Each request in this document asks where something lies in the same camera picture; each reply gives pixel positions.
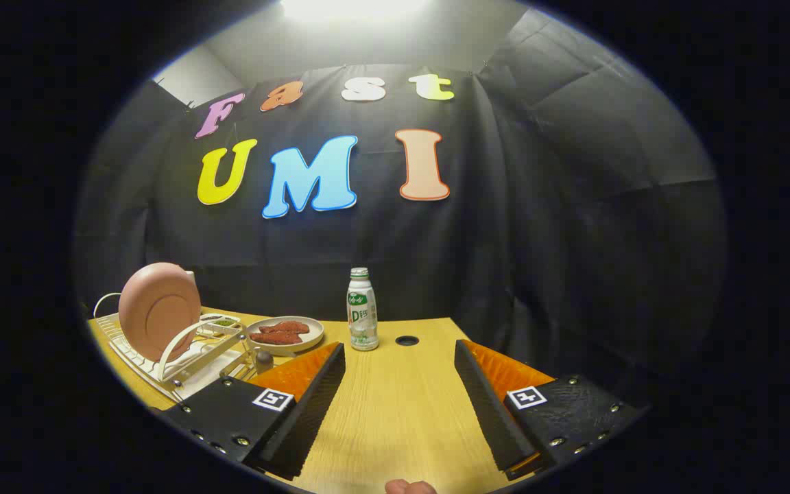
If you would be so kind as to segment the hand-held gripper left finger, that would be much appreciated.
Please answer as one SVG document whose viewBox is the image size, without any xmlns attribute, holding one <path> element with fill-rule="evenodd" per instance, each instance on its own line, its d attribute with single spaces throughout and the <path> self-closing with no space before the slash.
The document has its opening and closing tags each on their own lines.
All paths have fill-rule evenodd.
<svg viewBox="0 0 790 494">
<path fill-rule="evenodd" d="M 220 377 L 159 417 L 214 454 L 292 480 L 302 472 L 346 371 L 333 342 L 250 381 Z"/>
</svg>

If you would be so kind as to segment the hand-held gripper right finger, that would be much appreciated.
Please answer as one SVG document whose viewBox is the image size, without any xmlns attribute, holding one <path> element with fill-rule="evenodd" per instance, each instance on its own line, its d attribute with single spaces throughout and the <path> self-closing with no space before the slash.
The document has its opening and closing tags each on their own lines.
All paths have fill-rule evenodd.
<svg viewBox="0 0 790 494">
<path fill-rule="evenodd" d="M 454 366 L 509 480 L 563 469 L 648 412 L 580 373 L 551 377 L 470 340 L 455 342 Z"/>
</svg>

